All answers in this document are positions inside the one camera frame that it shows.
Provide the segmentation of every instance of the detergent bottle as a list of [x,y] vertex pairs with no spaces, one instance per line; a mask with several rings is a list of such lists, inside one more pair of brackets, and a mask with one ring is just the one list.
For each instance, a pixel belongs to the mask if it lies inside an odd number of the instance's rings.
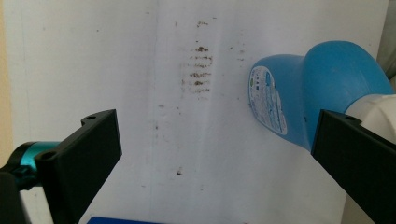
[[[393,89],[373,57],[346,41],[321,43],[305,57],[263,58],[253,65],[248,83],[250,106],[257,120],[309,151],[321,109],[345,114],[364,96],[391,94]],[[358,105],[353,111],[359,111]]]

